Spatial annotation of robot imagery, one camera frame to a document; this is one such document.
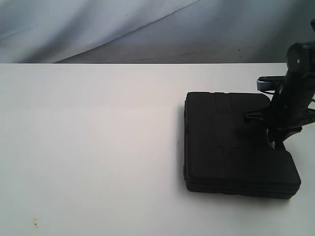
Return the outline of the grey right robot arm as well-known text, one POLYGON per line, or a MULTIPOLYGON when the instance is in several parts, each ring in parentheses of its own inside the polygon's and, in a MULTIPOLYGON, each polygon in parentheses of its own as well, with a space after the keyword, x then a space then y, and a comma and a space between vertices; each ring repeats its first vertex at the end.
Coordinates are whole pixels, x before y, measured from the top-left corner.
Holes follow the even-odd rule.
POLYGON ((284 149, 284 141, 315 121, 309 108, 315 95, 315 43, 291 45, 286 53, 287 73, 284 76, 263 76, 257 79, 258 91, 272 96, 270 105, 245 113, 245 121, 260 121, 266 126, 271 147, 284 149))

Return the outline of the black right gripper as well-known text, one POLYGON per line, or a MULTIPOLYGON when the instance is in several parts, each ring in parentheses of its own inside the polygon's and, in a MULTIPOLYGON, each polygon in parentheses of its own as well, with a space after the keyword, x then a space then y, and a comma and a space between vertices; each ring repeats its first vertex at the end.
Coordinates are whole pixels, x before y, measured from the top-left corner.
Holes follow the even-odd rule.
POLYGON ((284 141, 300 133, 304 125, 315 121, 315 110, 309 108, 315 94, 314 73, 287 73, 285 79, 271 94, 269 106, 245 112, 245 122, 259 121, 266 128, 269 145, 275 149, 285 149, 284 141))

